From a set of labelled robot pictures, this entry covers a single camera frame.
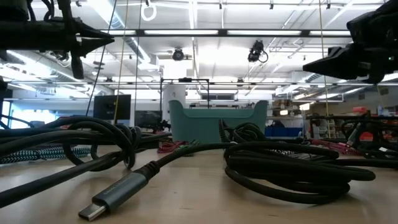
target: plastic storage bin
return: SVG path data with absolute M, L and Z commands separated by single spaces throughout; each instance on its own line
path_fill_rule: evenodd
M 221 142 L 218 120 L 225 120 L 230 127 L 251 122 L 266 127 L 268 101 L 259 101 L 254 109 L 184 109 L 177 100 L 169 102 L 170 121 L 174 141 L 198 140 L 203 144 Z

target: wall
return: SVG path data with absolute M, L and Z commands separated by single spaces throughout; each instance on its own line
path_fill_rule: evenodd
M 371 110 L 371 113 L 377 113 L 377 107 L 390 107 L 398 105 L 398 88 L 390 87 L 389 94 L 380 96 L 377 91 L 365 92 L 365 99 L 358 100 L 358 94 L 354 94 L 346 98 L 344 103 L 329 103 L 329 114 L 345 114 L 352 113 L 353 108 L 357 106 L 364 106 Z M 318 113 L 320 115 L 326 114 L 325 104 L 315 104 L 311 106 L 311 113 Z

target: ceiling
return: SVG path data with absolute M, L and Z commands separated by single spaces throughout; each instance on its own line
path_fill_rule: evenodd
M 126 12 L 128 13 L 127 21 L 124 22 L 127 29 L 320 29 L 318 0 L 274 0 L 273 10 L 270 10 L 270 1 L 260 0 L 152 0 L 150 3 L 156 6 L 157 13 L 151 21 L 144 21 L 140 16 L 141 2 L 145 7 L 145 1 L 117 1 L 116 14 L 120 20 L 124 21 Z M 330 9 L 326 8 L 328 2 L 331 4 Z M 108 29 L 108 23 L 100 11 L 111 12 L 112 8 L 108 6 L 113 5 L 113 0 L 81 0 L 80 3 L 81 7 L 77 7 L 75 2 L 72 2 L 74 17 L 80 17 L 85 24 L 96 29 Z M 322 1 L 323 28 L 346 29 L 348 21 L 375 10 L 382 3 L 383 1 L 377 0 Z M 47 12 L 40 0 L 35 0 L 32 7 L 36 18 L 42 18 Z M 57 6 L 55 7 L 55 15 L 61 16 Z M 145 9 L 147 17 L 152 14 L 151 10 Z M 147 55 L 157 56 L 159 65 L 170 61 L 170 54 L 176 47 L 182 48 L 185 54 L 193 55 L 195 46 L 197 77 L 209 78 L 214 82 L 236 82 L 238 78 L 244 78 L 245 82 L 298 82 L 310 75 L 302 72 L 302 65 L 323 57 L 322 45 L 327 53 L 328 47 L 344 46 L 352 41 L 350 38 L 325 38 L 322 41 L 320 38 L 272 37 L 196 37 L 194 41 L 191 37 L 136 37 L 135 40 Z M 269 61 L 263 65 L 249 63 L 247 60 L 249 49 L 256 40 L 262 40 L 265 46 L 270 44 L 266 49 Z M 123 45 L 123 42 L 122 37 L 117 37 L 114 43 L 106 46 L 103 59 L 105 65 L 99 73 L 99 80 L 106 77 L 118 80 L 121 74 L 122 81 L 135 80 L 136 75 L 141 81 L 159 81 L 162 72 L 137 69 L 140 61 L 133 50 L 127 44 Z M 101 53 L 102 49 L 97 49 L 82 59 L 87 80 L 95 79 L 93 74 L 96 74 L 96 65 L 93 62 L 100 60 Z M 63 66 L 69 69 L 71 75 L 70 66 Z M 195 76 L 192 68 L 188 66 L 186 76 Z M 112 90 L 115 87 L 116 85 L 107 88 Z M 277 86 L 260 86 L 258 90 L 275 88 Z

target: desk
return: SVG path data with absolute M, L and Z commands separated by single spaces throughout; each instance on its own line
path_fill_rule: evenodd
M 371 182 L 350 183 L 349 194 L 328 205 L 301 205 L 259 195 L 230 180 L 223 171 L 222 151 L 183 157 L 162 168 L 149 184 L 116 213 L 93 223 L 397 223 L 398 171 L 373 169 Z M 140 167 L 160 155 L 137 155 Z M 39 161 L 0 167 L 0 190 L 71 167 L 68 160 Z M 0 209 L 0 223 L 88 223 L 77 213 L 91 197 L 125 174 L 119 164 L 88 172 L 63 184 Z

